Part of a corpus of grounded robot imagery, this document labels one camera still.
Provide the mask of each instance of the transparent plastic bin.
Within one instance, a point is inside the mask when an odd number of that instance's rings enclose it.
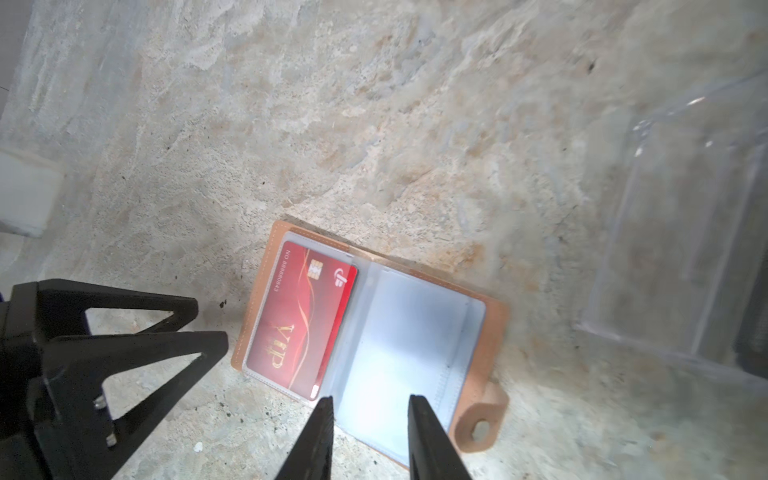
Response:
[[[627,185],[578,327],[768,392],[734,350],[768,245],[768,74],[642,120],[625,144]]]

